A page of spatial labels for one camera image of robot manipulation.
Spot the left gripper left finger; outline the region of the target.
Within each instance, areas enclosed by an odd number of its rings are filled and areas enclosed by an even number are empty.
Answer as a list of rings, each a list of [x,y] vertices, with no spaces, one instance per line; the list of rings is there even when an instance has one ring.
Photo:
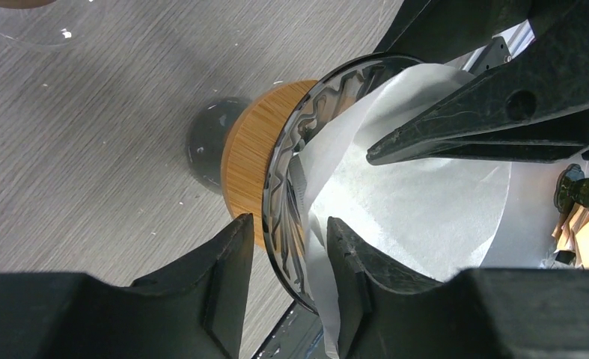
[[[0,273],[0,358],[237,358],[254,250],[250,214],[135,280]]]

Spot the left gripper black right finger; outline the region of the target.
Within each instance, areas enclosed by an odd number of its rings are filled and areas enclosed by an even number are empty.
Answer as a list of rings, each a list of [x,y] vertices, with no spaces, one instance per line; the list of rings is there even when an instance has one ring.
[[[589,270],[466,269],[445,283],[328,221],[341,358],[589,358]]]

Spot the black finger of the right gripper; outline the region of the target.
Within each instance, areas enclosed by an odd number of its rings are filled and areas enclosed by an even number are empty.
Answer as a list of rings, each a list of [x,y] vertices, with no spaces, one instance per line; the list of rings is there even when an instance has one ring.
[[[366,158],[551,163],[574,155],[589,160],[589,10],[568,10],[511,62],[387,134]]]

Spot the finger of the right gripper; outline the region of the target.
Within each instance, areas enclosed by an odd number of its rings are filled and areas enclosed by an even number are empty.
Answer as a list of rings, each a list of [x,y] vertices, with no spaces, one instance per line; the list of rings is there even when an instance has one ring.
[[[528,17],[527,0],[405,0],[375,52],[444,64]]]

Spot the white paper coffee filter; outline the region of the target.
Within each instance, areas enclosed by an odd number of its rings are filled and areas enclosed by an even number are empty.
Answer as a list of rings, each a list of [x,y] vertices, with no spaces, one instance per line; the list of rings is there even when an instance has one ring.
[[[443,64],[403,70],[328,123],[299,154],[308,283],[326,354],[338,356],[338,290],[327,221],[340,218],[368,244],[444,281],[479,266],[503,215],[511,167],[503,162],[420,159],[371,165],[367,150],[389,132],[468,84]]]

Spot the grey ribbed dripper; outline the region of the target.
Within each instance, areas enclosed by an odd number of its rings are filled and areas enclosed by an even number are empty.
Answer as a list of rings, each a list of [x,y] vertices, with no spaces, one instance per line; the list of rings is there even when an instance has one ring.
[[[348,96],[361,99],[421,60],[373,53],[352,59],[325,74],[295,102],[266,165],[261,202],[263,242],[276,277],[294,302],[317,313],[305,263],[302,210],[305,175],[299,154],[321,130],[349,108]]]

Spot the dark glass carafe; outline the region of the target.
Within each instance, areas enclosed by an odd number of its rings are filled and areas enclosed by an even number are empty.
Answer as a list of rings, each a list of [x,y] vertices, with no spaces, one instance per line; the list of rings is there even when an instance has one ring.
[[[244,97],[219,97],[190,120],[185,146],[189,170],[213,193],[222,193],[221,164],[228,133],[250,104]]]

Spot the glass carafe with wooden collar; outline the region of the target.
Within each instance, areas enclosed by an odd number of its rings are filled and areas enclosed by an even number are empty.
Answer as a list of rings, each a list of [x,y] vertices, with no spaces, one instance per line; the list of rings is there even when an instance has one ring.
[[[90,40],[103,21],[106,1],[0,1],[0,40],[54,52]]]

